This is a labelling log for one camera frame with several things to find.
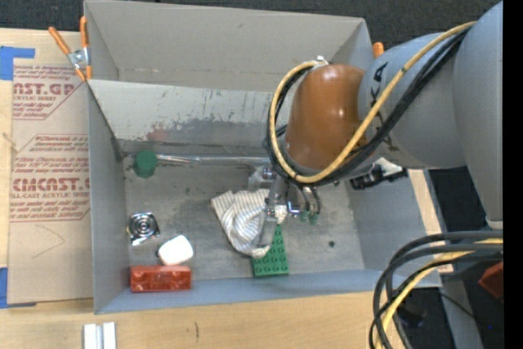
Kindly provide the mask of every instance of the orange clip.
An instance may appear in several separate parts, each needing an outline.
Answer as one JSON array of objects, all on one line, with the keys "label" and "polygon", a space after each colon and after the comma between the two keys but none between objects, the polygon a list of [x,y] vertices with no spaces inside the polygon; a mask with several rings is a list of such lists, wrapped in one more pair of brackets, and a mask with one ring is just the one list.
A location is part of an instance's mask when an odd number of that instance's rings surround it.
[{"label": "orange clip", "polygon": [[385,51],[385,47],[383,46],[383,43],[374,43],[373,44],[373,53],[374,58],[378,58],[383,52]]},{"label": "orange clip", "polygon": [[[89,33],[87,32],[87,19],[85,16],[80,18],[80,37],[82,38],[82,48],[89,47]],[[92,66],[86,65],[87,78],[92,77]]]},{"label": "orange clip", "polygon": [[[70,57],[69,54],[71,54],[71,49],[69,48],[69,46],[67,45],[67,43],[65,42],[64,38],[60,35],[60,33],[56,30],[56,28],[50,26],[49,27],[49,33],[51,34],[51,36],[55,39],[55,42],[56,44],[58,45],[58,47],[62,50],[62,52],[64,54],[66,54],[68,57]],[[83,82],[85,82],[85,76],[83,75],[83,73],[80,71],[80,68],[75,65],[74,66],[74,69],[76,71],[76,74],[82,79]]]}]

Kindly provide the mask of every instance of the red lego brick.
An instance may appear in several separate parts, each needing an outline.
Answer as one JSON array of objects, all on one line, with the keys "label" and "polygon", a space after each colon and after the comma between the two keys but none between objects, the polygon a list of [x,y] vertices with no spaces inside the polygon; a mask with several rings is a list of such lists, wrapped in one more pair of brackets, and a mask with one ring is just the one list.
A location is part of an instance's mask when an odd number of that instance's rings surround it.
[{"label": "red lego brick", "polygon": [[190,289],[188,266],[131,266],[131,292],[151,293]]}]

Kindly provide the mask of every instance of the black cable bundle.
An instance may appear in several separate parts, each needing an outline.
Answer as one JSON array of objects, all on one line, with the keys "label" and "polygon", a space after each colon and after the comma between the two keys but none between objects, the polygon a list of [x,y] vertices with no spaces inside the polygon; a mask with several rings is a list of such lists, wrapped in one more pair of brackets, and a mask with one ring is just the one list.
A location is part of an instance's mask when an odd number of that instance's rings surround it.
[{"label": "black cable bundle", "polygon": [[[497,239],[501,240],[501,244],[493,243],[477,243],[481,240]],[[433,245],[427,248],[419,248],[425,244],[434,244],[435,242],[448,240],[454,243]],[[392,278],[394,272],[405,263],[414,259],[436,255],[438,253],[453,253],[453,252],[469,252],[469,254],[461,257],[456,257],[446,261],[434,261],[426,264],[423,268],[416,270],[410,275],[397,289],[392,286]],[[454,262],[485,262],[503,260],[503,232],[502,231],[457,231],[450,233],[440,233],[437,235],[429,235],[420,239],[413,240],[407,243],[403,248],[398,250],[391,258],[389,265],[383,271],[378,279],[374,289],[373,295],[373,313],[374,319],[369,330],[369,346],[371,349],[376,347],[373,339],[373,331],[378,331],[379,339],[386,349],[392,349],[392,346],[387,338],[386,330],[383,328],[382,315],[388,310],[392,303],[398,296],[404,292],[406,287],[410,285],[414,279],[422,272],[434,269],[438,266],[449,265]],[[380,297],[383,289],[387,291],[387,302],[380,306]],[[401,340],[407,349],[411,348],[409,340],[405,336],[405,332],[399,323],[396,322],[396,328],[401,337]]]}]

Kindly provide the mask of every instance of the green lego brick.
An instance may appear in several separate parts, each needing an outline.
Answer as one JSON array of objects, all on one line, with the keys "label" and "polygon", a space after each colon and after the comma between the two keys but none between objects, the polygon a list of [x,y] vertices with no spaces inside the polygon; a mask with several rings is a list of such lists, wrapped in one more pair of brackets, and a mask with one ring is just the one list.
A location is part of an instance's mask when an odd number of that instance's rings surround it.
[{"label": "green lego brick", "polygon": [[255,277],[288,274],[287,254],[280,226],[276,226],[275,237],[267,254],[258,259],[252,257],[251,260]]}]

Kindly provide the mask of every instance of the metal bracket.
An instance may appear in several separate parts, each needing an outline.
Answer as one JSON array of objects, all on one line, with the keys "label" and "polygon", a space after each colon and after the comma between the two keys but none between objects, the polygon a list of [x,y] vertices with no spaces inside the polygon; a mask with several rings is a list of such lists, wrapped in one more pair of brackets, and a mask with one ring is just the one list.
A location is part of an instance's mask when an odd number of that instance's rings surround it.
[{"label": "metal bracket", "polygon": [[91,65],[91,48],[84,47],[81,50],[70,52],[67,54],[67,58],[76,69],[85,69]]}]

